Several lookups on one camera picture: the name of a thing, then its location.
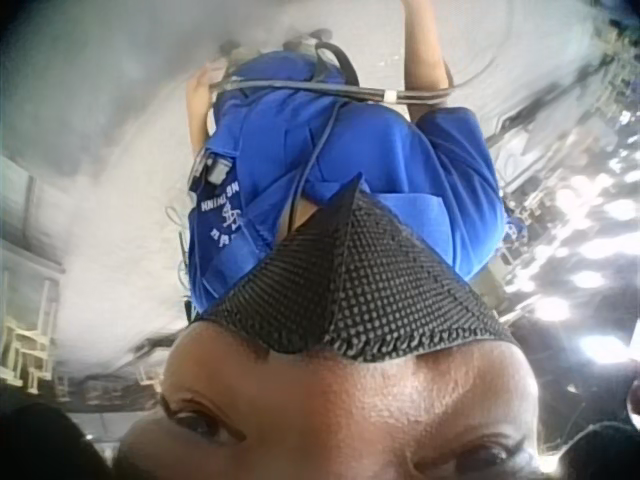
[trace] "blue uniform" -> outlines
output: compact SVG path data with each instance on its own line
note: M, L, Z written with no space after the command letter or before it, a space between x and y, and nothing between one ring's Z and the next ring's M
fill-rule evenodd
M244 79L309 81L313 59L275 52L244 64ZM325 82L344 83L337 68ZM492 256L504 234L504 210L489 151L467 109L424 115L417 125L382 105L317 93L231 91L214 105L216 132L206 151L230 166L220 185L204 175L192 185L189 277L204 311L274 247L282 212L302 169L336 121L304 184L324 205L357 175L465 279Z

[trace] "blue shirt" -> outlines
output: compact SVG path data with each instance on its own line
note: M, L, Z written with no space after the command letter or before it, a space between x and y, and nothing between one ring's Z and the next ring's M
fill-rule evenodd
M309 81L313 59L275 52L243 65L245 79ZM344 83L337 68L325 82ZM214 105L206 151L230 170L215 186L199 178L190 213L189 276L196 308L224 296L273 248L283 210L336 103L295 90L231 91ZM493 255L504 210L493 162L473 113L447 108L416 125L377 104L345 102L304 186L322 206L355 176L465 279Z

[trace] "sleeve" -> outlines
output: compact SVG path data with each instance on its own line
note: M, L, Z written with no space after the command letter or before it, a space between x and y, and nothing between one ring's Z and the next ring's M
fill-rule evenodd
M416 126L433 149L446 183L454 267L470 279L504 237L505 214L491 154L475 115L466 108L428 112Z

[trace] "hand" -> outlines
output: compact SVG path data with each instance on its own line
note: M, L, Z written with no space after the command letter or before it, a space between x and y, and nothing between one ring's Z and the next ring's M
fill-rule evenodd
M226 60L208 63L187 82L187 114L189 121L200 122L206 120L211 108L210 87L222 79L225 67Z

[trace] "blue polo shirt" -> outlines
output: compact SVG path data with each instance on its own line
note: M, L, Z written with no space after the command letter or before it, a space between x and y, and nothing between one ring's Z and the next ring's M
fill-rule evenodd
M243 65L244 79L309 81L315 61L275 52ZM325 82L344 83L337 68ZM295 90L252 89L220 95L206 151L227 165L219 185L206 172L192 185L189 277L204 311L274 247L282 212L334 108L335 124L304 185L322 206L357 175L465 279L493 255L504 210L491 156L473 113L445 108L416 125L377 104Z

